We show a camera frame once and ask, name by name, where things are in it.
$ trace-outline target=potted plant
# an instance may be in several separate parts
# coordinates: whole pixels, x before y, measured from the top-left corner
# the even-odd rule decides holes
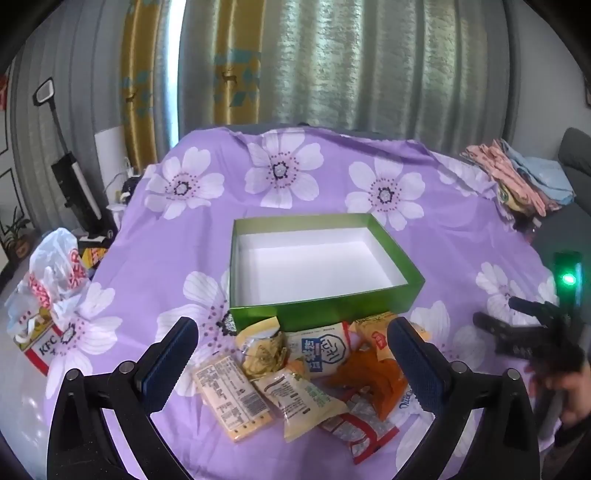
[[[22,216],[17,220],[18,207],[14,207],[12,225],[7,227],[8,233],[4,238],[6,250],[13,254],[17,260],[22,260],[31,251],[31,242],[23,230],[31,223],[28,218]]]

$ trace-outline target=metal screw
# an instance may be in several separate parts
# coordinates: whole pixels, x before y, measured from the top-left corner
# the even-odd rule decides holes
[[[80,370],[78,370],[77,368],[72,368],[72,370],[68,370],[68,373],[66,373],[66,378],[68,380],[74,380],[75,378],[78,377],[79,373],[80,373]]]
[[[510,368],[507,370],[507,376],[512,380],[519,380],[521,378],[521,375],[517,370],[515,370],[515,368]]]
[[[464,362],[455,361],[452,362],[452,370],[457,374],[462,374],[468,370],[468,367]]]
[[[131,372],[135,367],[135,363],[127,360],[126,362],[123,362],[120,366],[119,366],[119,371],[122,374],[128,374],[129,372]]]

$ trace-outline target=blue clothing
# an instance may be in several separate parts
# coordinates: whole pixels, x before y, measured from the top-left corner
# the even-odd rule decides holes
[[[522,176],[526,173],[527,180],[544,192],[548,198],[560,205],[572,203],[574,191],[560,163],[544,158],[524,157],[511,148],[505,140],[501,140],[501,147],[511,160],[513,168]]]

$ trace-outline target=nutrition label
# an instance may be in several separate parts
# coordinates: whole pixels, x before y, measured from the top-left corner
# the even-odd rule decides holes
[[[227,356],[195,373],[201,391],[228,430],[238,430],[269,412],[264,400]]]
[[[297,414],[305,415],[310,411],[310,408],[306,405],[301,395],[285,377],[281,377],[276,382],[268,385],[264,392],[273,395],[277,399],[281,412],[287,419]]]

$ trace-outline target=white flower pattern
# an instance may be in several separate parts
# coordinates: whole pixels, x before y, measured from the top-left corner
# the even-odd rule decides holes
[[[554,277],[552,275],[548,277],[548,280],[542,282],[538,286],[538,296],[536,296],[535,299],[540,303],[549,301],[554,305],[558,305],[558,296],[556,295],[556,282],[554,281]]]
[[[184,212],[199,206],[210,206],[209,200],[218,198],[223,193],[224,176],[221,173],[203,175],[211,163],[208,150],[189,148],[181,165],[177,157],[164,160],[160,176],[152,168],[147,170],[146,190],[159,195],[149,194],[145,205],[153,212],[164,212],[164,218],[172,220]]]
[[[471,186],[481,186],[489,180],[489,176],[481,168],[445,155],[433,155],[441,162],[437,168],[439,180],[446,185],[455,185],[455,189],[464,197],[478,195]]]
[[[448,341],[450,333],[450,318],[442,301],[436,301],[428,308],[418,307],[413,310],[410,321],[423,327],[431,335],[429,340],[445,356],[449,362],[460,360],[472,370],[478,369],[486,355],[486,343],[478,335],[473,325],[461,327]],[[427,415],[420,415],[400,441],[396,451],[396,468],[400,470],[406,461],[413,454],[413,451],[421,442],[431,426],[433,418]],[[453,454],[457,457],[466,456],[474,435],[476,434],[476,418],[474,412],[470,413],[464,431],[460,436]]]
[[[191,272],[185,279],[183,294],[196,303],[189,303],[169,310],[158,316],[155,342],[162,340],[180,317],[189,317],[199,328],[199,343],[185,369],[181,373],[174,391],[183,397],[197,394],[197,385],[191,377],[191,370],[216,352],[235,353],[232,336],[236,327],[229,311],[229,271],[222,275],[221,285],[208,275]]]
[[[349,213],[371,212],[382,225],[386,221],[396,231],[406,227],[407,219],[424,216],[423,208],[411,200],[417,200],[425,191],[420,173],[411,172],[397,177],[402,164],[386,158],[374,159],[375,172],[363,162],[356,161],[349,166],[349,175],[362,192],[351,192],[345,199]]]
[[[83,375],[92,375],[92,364],[86,356],[100,355],[117,342],[115,330],[121,325],[119,317],[95,318],[115,298],[112,288],[101,289],[100,283],[92,283],[86,298],[75,314],[64,325],[60,344],[49,366],[45,395],[51,398],[68,370],[77,368]]]
[[[287,128],[281,135],[276,130],[265,133],[262,147],[247,145],[254,167],[246,172],[245,190],[252,194],[268,190],[261,200],[262,207],[290,209],[291,194],[307,202],[319,195],[316,179],[306,172],[320,168],[324,157],[318,143],[301,147],[305,139],[303,129]]]
[[[538,324],[534,317],[509,308],[511,297],[525,299],[525,294],[515,280],[508,281],[507,275],[498,265],[485,262],[480,267],[482,271],[476,276],[476,285],[490,295],[486,301],[488,315],[511,325]]]

